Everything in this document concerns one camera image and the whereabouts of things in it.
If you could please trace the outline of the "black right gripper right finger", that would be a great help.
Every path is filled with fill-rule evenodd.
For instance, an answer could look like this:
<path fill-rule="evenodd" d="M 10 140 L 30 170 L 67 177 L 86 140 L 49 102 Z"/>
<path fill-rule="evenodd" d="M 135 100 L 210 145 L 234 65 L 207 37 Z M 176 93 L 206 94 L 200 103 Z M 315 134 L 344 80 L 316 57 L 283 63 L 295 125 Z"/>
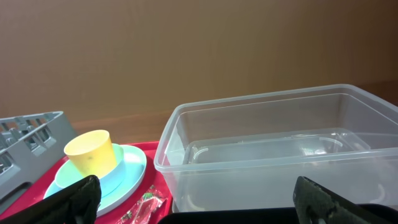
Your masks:
<path fill-rule="evenodd" d="M 293 201 L 300 223 L 389 223 L 304 176 L 297 178 Z"/>

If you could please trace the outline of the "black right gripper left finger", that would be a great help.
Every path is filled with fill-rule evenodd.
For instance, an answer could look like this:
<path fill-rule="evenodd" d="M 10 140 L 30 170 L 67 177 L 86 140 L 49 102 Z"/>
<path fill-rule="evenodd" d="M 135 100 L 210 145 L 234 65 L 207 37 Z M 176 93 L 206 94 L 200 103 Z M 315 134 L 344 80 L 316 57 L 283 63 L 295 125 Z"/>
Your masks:
<path fill-rule="evenodd" d="M 89 175 L 1 220 L 1 224 L 94 224 L 100 200 L 100 180 Z"/>

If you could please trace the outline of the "yellow plastic cup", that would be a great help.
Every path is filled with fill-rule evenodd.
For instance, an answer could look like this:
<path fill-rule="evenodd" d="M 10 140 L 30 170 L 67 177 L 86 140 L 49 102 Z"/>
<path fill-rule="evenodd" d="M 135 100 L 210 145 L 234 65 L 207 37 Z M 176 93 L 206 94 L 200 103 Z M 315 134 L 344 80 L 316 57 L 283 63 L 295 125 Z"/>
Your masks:
<path fill-rule="evenodd" d="M 110 133 L 103 129 L 75 137 L 67 143 L 63 151 L 84 177 L 96 175 L 102 178 L 118 164 Z"/>

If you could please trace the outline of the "red candy wrapper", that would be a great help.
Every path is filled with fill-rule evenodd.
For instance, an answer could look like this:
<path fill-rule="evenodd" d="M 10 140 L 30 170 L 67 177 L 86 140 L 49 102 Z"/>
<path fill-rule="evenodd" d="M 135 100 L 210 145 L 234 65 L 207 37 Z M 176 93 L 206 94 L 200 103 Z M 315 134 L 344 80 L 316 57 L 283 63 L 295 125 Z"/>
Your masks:
<path fill-rule="evenodd" d="M 116 224 L 148 224 L 150 217 L 167 199 L 154 185 L 116 222 Z"/>

